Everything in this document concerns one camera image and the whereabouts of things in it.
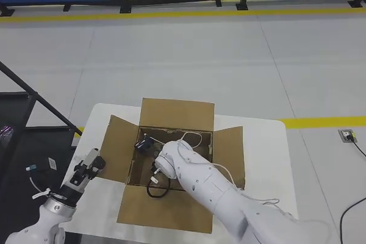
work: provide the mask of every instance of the yellow floor line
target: yellow floor line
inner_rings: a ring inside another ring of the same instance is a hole
[[[12,16],[0,17],[0,23],[47,22],[47,21],[90,21],[90,20],[123,20],[140,18],[172,18],[193,16],[245,16],[245,15],[332,15],[344,13],[366,13],[366,8],[344,9],[279,9],[249,11],[192,11],[192,12],[158,12],[130,14],[98,14],[98,15],[57,15],[57,16]]]
[[[286,129],[313,129],[326,127],[359,127],[366,126],[366,116],[355,117],[319,117],[319,118],[284,118],[280,119]]]

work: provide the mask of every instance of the cardboard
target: cardboard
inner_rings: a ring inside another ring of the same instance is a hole
[[[161,194],[163,191],[155,189],[154,194]],[[119,212],[119,223],[212,232],[212,214],[183,191],[170,190],[164,198],[155,199],[146,194],[144,187],[127,185],[123,193],[121,209],[124,211]]]
[[[144,98],[140,126],[213,131],[214,104]]]
[[[117,222],[179,229],[203,233],[212,232],[212,214],[185,192],[179,181],[172,180],[168,194],[150,198],[146,184],[152,172],[150,166],[161,149],[155,143],[155,152],[147,155],[134,150],[134,144],[144,133],[169,142],[182,137],[185,131],[201,133],[203,141],[195,151],[210,162],[225,166],[238,187],[245,186],[242,127],[213,131],[214,104],[206,102],[167,99],[143,99],[139,126],[116,116],[111,116],[101,148],[106,167],[99,177],[126,184]],[[198,136],[187,134],[190,145],[198,143]],[[230,178],[224,169],[219,169]],[[151,192],[165,191],[168,179],[158,174],[157,185],[151,184]]]

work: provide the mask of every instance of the connector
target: connector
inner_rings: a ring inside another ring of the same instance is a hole
[[[354,142],[354,137],[353,137],[353,135],[351,135],[351,134],[350,134],[350,135],[347,135],[347,136],[346,136],[346,139],[347,139],[347,140],[350,140],[350,141],[352,141],[352,142]]]
[[[345,143],[357,142],[355,134],[352,129],[340,129],[338,130],[340,138]]]

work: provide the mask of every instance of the box flap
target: box flap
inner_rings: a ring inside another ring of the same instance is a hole
[[[152,189],[153,194],[165,190]],[[125,186],[118,223],[211,233],[213,215],[187,192],[170,190],[163,198],[151,198],[146,188]]]
[[[213,131],[214,104],[143,98],[140,126]]]
[[[225,166],[231,173],[238,188],[245,186],[243,127],[234,127],[213,133],[213,163]],[[219,171],[230,180],[228,173]]]
[[[100,151],[106,161],[106,167],[98,175],[99,177],[126,182],[137,133],[138,126],[111,115]]]

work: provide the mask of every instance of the power cord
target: power cord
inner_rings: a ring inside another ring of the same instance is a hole
[[[350,140],[351,142],[354,143],[354,145],[356,146],[356,148],[366,157],[366,154],[358,147],[358,145],[355,143],[355,138],[353,137],[353,135],[347,135],[346,136],[347,140]],[[365,201],[366,197],[359,200],[358,202],[354,203],[353,205],[351,205],[350,207],[348,207],[343,213],[342,216],[340,217],[340,243],[343,244],[343,218],[346,215],[346,213],[352,209],[353,207],[355,207],[356,205],[360,204],[361,202]]]
[[[151,186],[151,183],[152,183],[152,179],[150,179],[149,182],[146,185],[146,192],[147,192],[148,196],[150,196],[151,198],[162,198],[170,191],[170,188],[171,188],[171,179],[170,178],[168,178],[168,187],[167,187],[167,189],[165,189],[165,192],[163,192],[163,194],[161,194],[161,195],[152,195],[152,193],[149,189],[149,187]]]

